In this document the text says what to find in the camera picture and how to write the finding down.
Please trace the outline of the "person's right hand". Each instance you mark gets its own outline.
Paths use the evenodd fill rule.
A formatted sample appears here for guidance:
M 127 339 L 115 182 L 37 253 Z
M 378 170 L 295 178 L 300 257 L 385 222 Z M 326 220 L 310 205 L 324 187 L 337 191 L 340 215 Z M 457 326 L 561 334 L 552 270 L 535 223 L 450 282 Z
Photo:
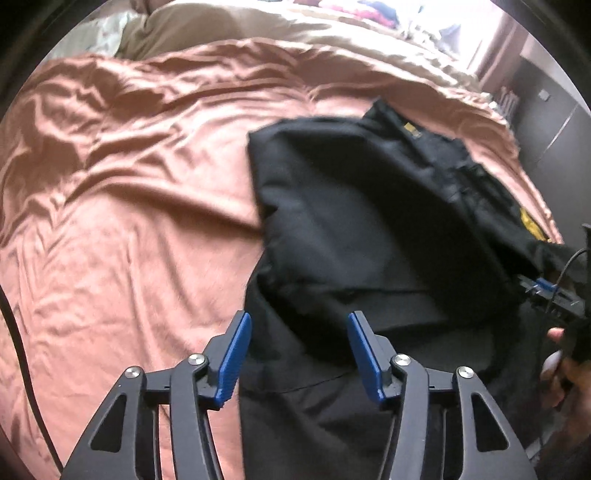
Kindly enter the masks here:
M 562 351 L 550 355 L 540 374 L 542 402 L 546 408 L 570 403 L 572 412 L 590 413 L 590 362 L 577 362 Z

